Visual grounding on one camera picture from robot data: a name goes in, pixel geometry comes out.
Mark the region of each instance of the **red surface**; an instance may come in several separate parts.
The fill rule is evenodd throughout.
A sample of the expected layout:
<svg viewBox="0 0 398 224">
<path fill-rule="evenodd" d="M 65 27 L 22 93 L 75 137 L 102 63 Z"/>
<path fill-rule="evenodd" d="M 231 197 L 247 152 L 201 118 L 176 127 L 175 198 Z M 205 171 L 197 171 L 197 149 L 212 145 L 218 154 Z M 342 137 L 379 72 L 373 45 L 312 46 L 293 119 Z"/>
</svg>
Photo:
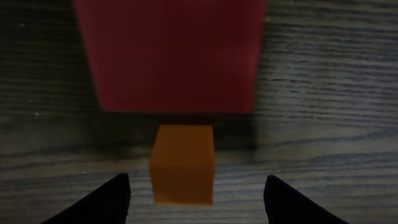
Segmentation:
<svg viewBox="0 0 398 224">
<path fill-rule="evenodd" d="M 250 113 L 264 0 L 75 0 L 106 111 Z"/>
</svg>

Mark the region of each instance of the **wood grain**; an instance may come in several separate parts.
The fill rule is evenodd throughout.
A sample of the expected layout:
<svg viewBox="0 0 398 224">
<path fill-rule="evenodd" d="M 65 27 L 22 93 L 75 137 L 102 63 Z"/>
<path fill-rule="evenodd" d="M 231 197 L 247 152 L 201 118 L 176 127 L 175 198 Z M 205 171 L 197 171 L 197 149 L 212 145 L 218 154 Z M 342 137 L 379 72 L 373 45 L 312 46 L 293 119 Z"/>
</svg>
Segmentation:
<svg viewBox="0 0 398 224">
<path fill-rule="evenodd" d="M 71 2 L 1 1 L 1 223 L 41 222 L 118 172 L 131 178 L 128 223 L 267 223 L 270 174 L 350 223 L 398 223 L 398 2 L 270 6 L 255 113 L 212 119 L 203 208 L 153 204 L 164 117 L 100 111 Z"/>
</svg>

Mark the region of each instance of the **wooden surface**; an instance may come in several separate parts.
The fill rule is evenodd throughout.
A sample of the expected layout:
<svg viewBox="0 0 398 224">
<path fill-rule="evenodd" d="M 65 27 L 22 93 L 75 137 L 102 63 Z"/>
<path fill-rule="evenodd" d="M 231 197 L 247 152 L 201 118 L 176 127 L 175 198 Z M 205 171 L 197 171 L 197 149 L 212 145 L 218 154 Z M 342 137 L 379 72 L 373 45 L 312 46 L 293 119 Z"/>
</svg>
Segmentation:
<svg viewBox="0 0 398 224">
<path fill-rule="evenodd" d="M 215 121 L 214 206 L 158 207 L 164 118 L 100 111 L 70 1 L 1 1 L 0 222 L 128 172 L 128 223 L 266 223 L 269 174 L 351 223 L 398 223 L 398 2 L 272 0 L 264 20 L 255 113 Z"/>
</svg>

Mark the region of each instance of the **block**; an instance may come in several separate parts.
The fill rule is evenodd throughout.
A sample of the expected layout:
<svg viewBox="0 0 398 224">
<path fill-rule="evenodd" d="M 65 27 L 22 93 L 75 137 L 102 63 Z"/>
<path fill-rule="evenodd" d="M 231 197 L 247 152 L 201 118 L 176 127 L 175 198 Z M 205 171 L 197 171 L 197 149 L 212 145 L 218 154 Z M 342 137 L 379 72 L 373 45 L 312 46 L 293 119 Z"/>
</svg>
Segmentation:
<svg viewBox="0 0 398 224">
<path fill-rule="evenodd" d="M 213 128 L 161 125 L 149 169 L 155 203 L 211 205 L 215 174 Z"/>
<path fill-rule="evenodd" d="M 250 113 L 265 0 L 74 0 L 105 111 Z"/>
</svg>

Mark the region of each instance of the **dark wood surface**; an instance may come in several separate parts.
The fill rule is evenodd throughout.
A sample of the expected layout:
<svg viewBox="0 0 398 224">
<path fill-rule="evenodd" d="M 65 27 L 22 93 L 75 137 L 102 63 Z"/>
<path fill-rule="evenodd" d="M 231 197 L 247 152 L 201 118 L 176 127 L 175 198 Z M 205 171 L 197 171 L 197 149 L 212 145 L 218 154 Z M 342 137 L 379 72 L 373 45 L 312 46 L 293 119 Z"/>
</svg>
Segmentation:
<svg viewBox="0 0 398 224">
<path fill-rule="evenodd" d="M 147 160 L 165 118 L 101 112 L 70 1 L 1 1 L 0 222 L 127 172 L 128 223 L 266 223 L 270 174 L 351 223 L 398 223 L 398 2 L 270 5 L 255 113 L 213 120 L 214 206 L 161 207 Z"/>
</svg>

